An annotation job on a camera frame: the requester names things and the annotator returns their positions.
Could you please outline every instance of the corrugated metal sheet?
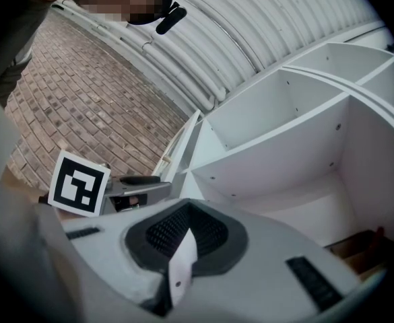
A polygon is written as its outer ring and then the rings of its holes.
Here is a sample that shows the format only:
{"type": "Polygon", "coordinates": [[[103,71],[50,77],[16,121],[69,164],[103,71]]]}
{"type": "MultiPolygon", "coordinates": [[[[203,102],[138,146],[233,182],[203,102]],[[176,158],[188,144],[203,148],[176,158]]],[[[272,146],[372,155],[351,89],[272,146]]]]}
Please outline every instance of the corrugated metal sheet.
{"type": "Polygon", "coordinates": [[[188,16],[165,36],[154,32],[156,24],[105,25],[141,57],[137,67],[151,67],[205,111],[214,97],[225,99],[225,92],[301,48],[379,19],[366,0],[177,1],[188,16]]]}

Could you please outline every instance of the gray sleeve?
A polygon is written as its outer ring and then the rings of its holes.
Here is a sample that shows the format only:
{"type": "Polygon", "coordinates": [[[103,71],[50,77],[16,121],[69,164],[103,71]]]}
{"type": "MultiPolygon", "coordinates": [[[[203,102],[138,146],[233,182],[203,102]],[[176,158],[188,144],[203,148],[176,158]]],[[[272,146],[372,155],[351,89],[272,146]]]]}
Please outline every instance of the gray sleeve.
{"type": "Polygon", "coordinates": [[[32,54],[24,62],[9,66],[0,76],[0,105],[7,106],[8,97],[17,86],[17,81],[22,77],[22,72],[32,58],[32,54]]]}
{"type": "Polygon", "coordinates": [[[32,59],[32,44],[36,33],[34,33],[25,46],[15,56],[11,65],[0,76],[0,105],[7,106],[8,97],[17,86],[17,81],[22,77],[22,72],[32,59]]]}

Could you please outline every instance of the paper tag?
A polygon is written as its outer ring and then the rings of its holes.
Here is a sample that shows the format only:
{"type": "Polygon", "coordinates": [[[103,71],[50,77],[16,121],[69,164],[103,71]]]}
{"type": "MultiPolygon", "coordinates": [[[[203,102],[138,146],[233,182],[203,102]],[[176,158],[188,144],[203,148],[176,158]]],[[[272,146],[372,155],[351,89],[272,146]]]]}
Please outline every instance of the paper tag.
{"type": "Polygon", "coordinates": [[[192,265],[197,259],[197,242],[191,229],[189,229],[168,265],[168,279],[173,307],[179,303],[191,286],[192,265]]]}
{"type": "Polygon", "coordinates": [[[110,171],[62,150],[53,172],[48,203],[85,217],[98,217],[110,171]]]}

